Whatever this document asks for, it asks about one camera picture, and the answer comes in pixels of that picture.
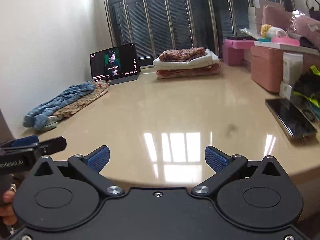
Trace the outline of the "person's left hand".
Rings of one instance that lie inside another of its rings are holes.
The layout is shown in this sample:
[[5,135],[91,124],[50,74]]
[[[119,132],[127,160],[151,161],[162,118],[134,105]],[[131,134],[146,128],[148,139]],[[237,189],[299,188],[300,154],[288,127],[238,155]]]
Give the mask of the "person's left hand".
[[2,196],[4,205],[1,206],[0,216],[2,218],[3,223],[8,226],[13,226],[17,222],[17,217],[12,208],[12,203],[15,194],[16,187],[14,184],[12,184],[11,188],[8,191],[6,191]]

